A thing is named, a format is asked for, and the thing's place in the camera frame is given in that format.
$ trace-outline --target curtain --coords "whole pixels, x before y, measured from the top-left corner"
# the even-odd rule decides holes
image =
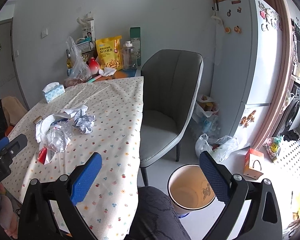
[[[281,16],[282,59],[277,86],[266,118],[251,147],[259,149],[275,128],[288,90],[292,71],[292,25],[287,0],[264,0]]]

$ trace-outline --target green box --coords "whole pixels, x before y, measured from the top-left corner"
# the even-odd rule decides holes
[[[137,64],[141,66],[141,29],[140,27],[130,28],[130,40],[133,47],[137,50]]]

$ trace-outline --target clear plastic container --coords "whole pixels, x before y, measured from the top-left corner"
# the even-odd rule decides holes
[[[122,53],[122,68],[124,70],[132,70],[137,68],[137,50],[131,44],[131,41],[126,41],[123,45]]]

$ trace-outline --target door frame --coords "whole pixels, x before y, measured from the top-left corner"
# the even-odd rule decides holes
[[[14,73],[16,75],[16,79],[17,79],[18,87],[19,87],[20,92],[21,92],[21,96],[23,98],[24,103],[26,104],[26,109],[29,111],[30,108],[29,108],[29,105],[27,103],[26,97],[25,97],[25,95],[23,93],[23,90],[21,88],[21,84],[20,84],[20,81],[19,81],[18,72],[17,72],[17,68],[16,68],[16,63],[15,63],[15,60],[14,60],[13,38],[12,38],[12,33],[13,33],[13,31],[12,31],[12,28],[13,28],[13,18],[0,21],[0,25],[6,24],[6,23],[11,23],[11,25],[10,25],[11,26],[10,27],[10,43],[11,43],[11,58],[12,58],[12,64],[13,64]]]

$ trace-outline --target red vase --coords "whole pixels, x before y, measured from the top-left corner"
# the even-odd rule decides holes
[[[92,75],[98,74],[98,71],[100,69],[100,65],[98,62],[95,61],[95,59],[92,57],[89,61],[89,68]]]

